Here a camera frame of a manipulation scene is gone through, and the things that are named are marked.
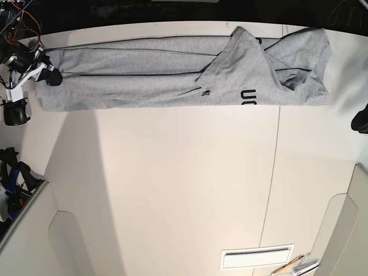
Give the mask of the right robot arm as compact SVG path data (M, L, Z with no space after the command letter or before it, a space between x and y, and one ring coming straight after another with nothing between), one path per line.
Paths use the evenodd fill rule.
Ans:
M32 1L1 1L1 64L9 69L9 81L32 79L59 86L63 77L44 53L42 27L28 7Z

